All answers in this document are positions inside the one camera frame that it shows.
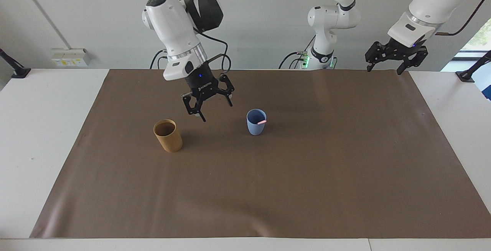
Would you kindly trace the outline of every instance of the brown mat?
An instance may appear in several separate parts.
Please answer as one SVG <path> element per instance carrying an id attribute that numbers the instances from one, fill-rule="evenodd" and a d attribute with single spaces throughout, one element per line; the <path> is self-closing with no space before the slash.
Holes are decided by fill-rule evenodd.
<path id="1" fill-rule="evenodd" d="M 234 107 L 210 99 L 207 123 L 161 73 L 109 72 L 31 237 L 491 238 L 408 73 L 233 71 Z M 164 118 L 178 153 L 153 135 Z"/>

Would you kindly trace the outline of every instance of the cup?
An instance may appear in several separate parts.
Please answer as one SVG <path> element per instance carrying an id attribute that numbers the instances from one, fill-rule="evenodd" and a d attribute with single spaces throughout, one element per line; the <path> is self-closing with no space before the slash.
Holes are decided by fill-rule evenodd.
<path id="1" fill-rule="evenodd" d="M 173 120 L 162 120 L 156 123 L 154 134 L 167 152 L 177 152 L 183 146 L 183 139 Z"/>
<path id="2" fill-rule="evenodd" d="M 261 134 L 265 124 L 258 123 L 264 120 L 266 120 L 266 113 L 260 109 L 256 108 L 247 112 L 247 128 L 249 129 L 249 132 L 254 136 Z"/>

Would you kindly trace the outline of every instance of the green tree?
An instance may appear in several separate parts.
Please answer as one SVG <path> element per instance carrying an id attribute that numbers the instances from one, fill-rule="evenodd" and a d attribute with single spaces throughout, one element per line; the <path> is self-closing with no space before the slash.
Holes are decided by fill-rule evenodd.
<path id="1" fill-rule="evenodd" d="M 475 50 L 491 42 L 491 19 L 476 33 L 476 35 L 463 47 L 463 50 Z"/>

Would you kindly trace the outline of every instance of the blue cup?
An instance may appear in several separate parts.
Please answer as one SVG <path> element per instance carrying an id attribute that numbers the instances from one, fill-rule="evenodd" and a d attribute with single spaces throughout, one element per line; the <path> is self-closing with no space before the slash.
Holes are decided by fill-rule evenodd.
<path id="1" fill-rule="evenodd" d="M 247 128 L 249 129 L 249 132 L 254 136 L 261 134 L 265 124 L 257 123 L 264 120 L 266 120 L 266 113 L 260 109 L 253 109 L 247 112 Z"/>

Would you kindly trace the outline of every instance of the brown paper cup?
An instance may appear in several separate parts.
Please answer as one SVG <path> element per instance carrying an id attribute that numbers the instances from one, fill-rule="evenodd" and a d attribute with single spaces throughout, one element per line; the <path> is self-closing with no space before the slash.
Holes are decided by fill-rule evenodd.
<path id="1" fill-rule="evenodd" d="M 167 152 L 177 152 L 183 146 L 183 139 L 173 120 L 162 120 L 156 123 L 154 134 Z"/>

